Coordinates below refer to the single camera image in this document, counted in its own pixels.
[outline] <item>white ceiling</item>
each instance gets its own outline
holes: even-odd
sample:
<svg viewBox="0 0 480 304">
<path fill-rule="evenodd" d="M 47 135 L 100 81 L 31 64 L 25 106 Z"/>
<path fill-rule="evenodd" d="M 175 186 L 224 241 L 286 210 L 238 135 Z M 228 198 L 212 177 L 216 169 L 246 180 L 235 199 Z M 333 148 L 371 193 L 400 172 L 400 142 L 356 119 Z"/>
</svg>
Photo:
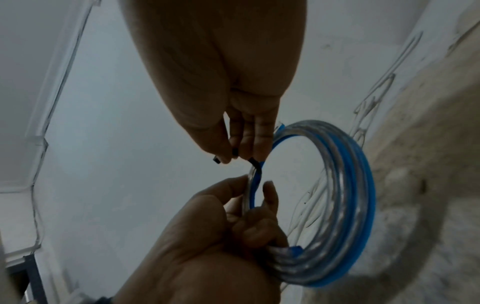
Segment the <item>white ceiling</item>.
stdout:
<svg viewBox="0 0 480 304">
<path fill-rule="evenodd" d="M 32 185 L 89 0 L 0 2 L 0 192 Z"/>
</svg>

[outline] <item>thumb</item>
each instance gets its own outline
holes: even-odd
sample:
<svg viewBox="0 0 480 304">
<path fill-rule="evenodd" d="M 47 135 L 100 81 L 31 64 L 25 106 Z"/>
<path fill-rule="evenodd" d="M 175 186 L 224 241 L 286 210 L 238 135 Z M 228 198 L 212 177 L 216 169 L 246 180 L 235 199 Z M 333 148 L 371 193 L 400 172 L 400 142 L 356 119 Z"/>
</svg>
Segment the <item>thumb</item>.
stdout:
<svg viewBox="0 0 480 304">
<path fill-rule="evenodd" d="M 185 127 L 190 137 L 208 153 L 216 155 L 223 164 L 232 160 L 232 146 L 223 117 L 212 127 L 194 129 Z"/>
</svg>

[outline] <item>cable coil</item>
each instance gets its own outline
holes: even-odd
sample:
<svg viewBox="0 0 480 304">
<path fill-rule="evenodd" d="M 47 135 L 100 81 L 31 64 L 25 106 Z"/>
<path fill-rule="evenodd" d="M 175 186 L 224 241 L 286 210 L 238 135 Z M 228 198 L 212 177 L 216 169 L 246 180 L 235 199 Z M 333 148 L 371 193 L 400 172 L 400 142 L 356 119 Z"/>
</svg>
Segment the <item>cable coil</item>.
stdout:
<svg viewBox="0 0 480 304">
<path fill-rule="evenodd" d="M 317 218 L 313 220 L 320 222 L 306 248 L 268 246 L 265 264 L 283 282 L 320 287 L 344 275 L 363 251 L 372 230 L 375 187 L 361 147 L 339 128 L 315 120 L 282 125 L 274 135 L 272 149 L 294 136 L 305 136 L 314 143 L 326 176 L 322 179 L 325 186 L 317 183 L 311 193 L 311 207 L 296 224 L 303 229 L 315 207 Z M 244 214 L 255 207 L 261 178 L 261 170 L 252 167 L 243 195 Z"/>
</svg>

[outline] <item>dark sleeve cuff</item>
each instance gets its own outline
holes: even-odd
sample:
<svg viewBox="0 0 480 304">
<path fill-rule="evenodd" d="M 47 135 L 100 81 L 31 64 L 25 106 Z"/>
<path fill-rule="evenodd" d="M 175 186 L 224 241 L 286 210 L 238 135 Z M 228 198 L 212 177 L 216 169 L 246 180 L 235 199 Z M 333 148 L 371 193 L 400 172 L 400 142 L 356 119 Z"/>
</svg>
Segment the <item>dark sleeve cuff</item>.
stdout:
<svg viewBox="0 0 480 304">
<path fill-rule="evenodd" d="M 112 304 L 112 298 L 103 297 L 96 301 L 94 304 Z"/>
</svg>

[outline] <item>person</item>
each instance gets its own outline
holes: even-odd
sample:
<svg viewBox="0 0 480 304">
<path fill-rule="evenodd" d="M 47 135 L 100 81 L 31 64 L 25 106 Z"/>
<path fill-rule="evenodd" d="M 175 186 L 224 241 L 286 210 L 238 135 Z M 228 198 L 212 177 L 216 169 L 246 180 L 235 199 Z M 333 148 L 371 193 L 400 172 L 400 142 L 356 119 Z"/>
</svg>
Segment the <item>person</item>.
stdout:
<svg viewBox="0 0 480 304">
<path fill-rule="evenodd" d="M 299 61 L 306 1 L 119 1 L 163 101 L 199 147 L 224 164 L 265 161 Z M 278 196 L 265 183 L 262 206 L 242 216 L 246 185 L 241 176 L 194 195 L 112 302 L 278 303 L 280 282 L 258 260 L 267 244 L 288 246 Z"/>
</svg>

